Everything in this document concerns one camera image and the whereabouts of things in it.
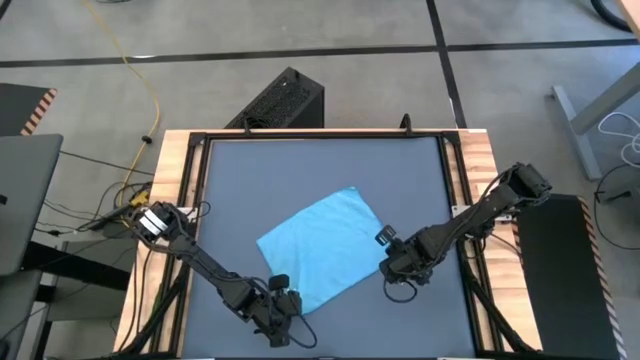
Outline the grey seat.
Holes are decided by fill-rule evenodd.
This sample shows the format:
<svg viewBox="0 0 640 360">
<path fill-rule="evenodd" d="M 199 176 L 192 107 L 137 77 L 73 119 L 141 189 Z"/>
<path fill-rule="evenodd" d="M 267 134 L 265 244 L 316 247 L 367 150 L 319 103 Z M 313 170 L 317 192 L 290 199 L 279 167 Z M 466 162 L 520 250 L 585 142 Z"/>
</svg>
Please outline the grey seat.
<svg viewBox="0 0 640 360">
<path fill-rule="evenodd" d="M 41 278 L 39 270 L 0 276 L 0 360 L 16 360 Z"/>
</svg>

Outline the wooden desk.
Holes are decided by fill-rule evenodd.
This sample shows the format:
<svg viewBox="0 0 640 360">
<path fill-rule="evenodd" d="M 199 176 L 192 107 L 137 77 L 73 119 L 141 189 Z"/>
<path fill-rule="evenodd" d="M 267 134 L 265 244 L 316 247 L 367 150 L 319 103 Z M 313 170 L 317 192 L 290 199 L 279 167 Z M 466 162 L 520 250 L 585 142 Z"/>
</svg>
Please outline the wooden desk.
<svg viewBox="0 0 640 360">
<path fill-rule="evenodd" d="M 624 19 L 634 35 L 640 39 L 640 0 L 617 0 Z"/>
</svg>

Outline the black mat with striped edge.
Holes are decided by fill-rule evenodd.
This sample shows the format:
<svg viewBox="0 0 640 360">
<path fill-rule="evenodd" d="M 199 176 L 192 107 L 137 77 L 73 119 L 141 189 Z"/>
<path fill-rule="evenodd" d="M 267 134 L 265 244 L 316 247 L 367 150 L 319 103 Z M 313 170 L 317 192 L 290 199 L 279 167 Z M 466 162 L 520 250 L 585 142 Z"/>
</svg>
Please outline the black mat with striped edge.
<svg viewBox="0 0 640 360">
<path fill-rule="evenodd" d="M 629 360 L 585 200 L 553 194 L 513 229 L 542 352 Z"/>
<path fill-rule="evenodd" d="M 0 137 L 32 135 L 56 95 L 55 88 L 0 83 Z"/>
</svg>

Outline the blue microfibre towel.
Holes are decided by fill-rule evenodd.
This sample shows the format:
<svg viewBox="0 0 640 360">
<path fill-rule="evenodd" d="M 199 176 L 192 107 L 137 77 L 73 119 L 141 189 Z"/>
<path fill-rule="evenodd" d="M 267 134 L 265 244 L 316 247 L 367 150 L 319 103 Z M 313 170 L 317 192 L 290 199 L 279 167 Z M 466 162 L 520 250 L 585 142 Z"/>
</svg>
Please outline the blue microfibre towel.
<svg viewBox="0 0 640 360">
<path fill-rule="evenodd" d="M 300 210 L 256 241 L 271 273 L 289 276 L 310 314 L 378 270 L 383 225 L 355 187 Z"/>
</svg>

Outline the grey desk leg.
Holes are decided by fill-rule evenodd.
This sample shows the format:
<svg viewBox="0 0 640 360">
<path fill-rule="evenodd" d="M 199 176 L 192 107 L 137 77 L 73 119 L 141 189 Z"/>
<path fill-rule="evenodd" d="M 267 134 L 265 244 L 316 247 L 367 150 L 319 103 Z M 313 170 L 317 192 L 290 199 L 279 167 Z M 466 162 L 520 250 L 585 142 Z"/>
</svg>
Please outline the grey desk leg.
<svg viewBox="0 0 640 360">
<path fill-rule="evenodd" d="M 587 133 L 606 115 L 640 92 L 640 62 L 609 86 L 588 106 L 577 112 L 562 86 L 551 88 L 551 97 L 562 112 L 561 124 L 566 138 L 574 148 L 587 179 L 599 180 L 602 172 Z"/>
</svg>

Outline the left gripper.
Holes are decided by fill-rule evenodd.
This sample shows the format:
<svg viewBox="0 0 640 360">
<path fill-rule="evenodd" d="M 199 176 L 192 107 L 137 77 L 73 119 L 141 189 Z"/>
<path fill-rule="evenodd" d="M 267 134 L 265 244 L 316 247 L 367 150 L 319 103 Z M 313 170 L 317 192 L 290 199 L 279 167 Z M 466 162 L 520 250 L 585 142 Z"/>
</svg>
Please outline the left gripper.
<svg viewBox="0 0 640 360">
<path fill-rule="evenodd" d="M 268 280 L 270 295 L 258 295 L 249 306 L 250 320 L 255 325 L 255 334 L 268 334 L 269 346 L 281 348 L 290 345 L 286 332 L 291 323 L 289 288 L 286 274 L 274 275 Z"/>
</svg>

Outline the black computer tower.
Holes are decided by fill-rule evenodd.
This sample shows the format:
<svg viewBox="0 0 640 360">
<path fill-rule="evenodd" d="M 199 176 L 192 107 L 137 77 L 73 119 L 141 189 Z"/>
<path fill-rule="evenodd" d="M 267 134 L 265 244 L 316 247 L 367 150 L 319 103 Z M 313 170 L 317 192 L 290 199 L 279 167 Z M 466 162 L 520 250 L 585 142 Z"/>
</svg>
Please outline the black computer tower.
<svg viewBox="0 0 640 360">
<path fill-rule="evenodd" d="M 240 111 L 226 129 L 323 128 L 325 88 L 287 67 Z"/>
</svg>

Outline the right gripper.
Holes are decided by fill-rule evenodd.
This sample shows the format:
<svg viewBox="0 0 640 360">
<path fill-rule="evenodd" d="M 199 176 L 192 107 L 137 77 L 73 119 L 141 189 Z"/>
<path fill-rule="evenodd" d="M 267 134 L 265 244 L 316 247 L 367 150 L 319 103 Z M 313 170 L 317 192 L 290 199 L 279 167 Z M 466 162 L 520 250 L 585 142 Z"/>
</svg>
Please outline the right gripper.
<svg viewBox="0 0 640 360">
<path fill-rule="evenodd" d="M 392 226 L 385 225 L 375 236 L 379 245 L 393 247 L 393 273 L 403 275 L 407 281 L 418 286 L 428 284 L 436 255 L 433 236 L 428 232 L 419 232 L 401 240 L 396 234 Z"/>
</svg>

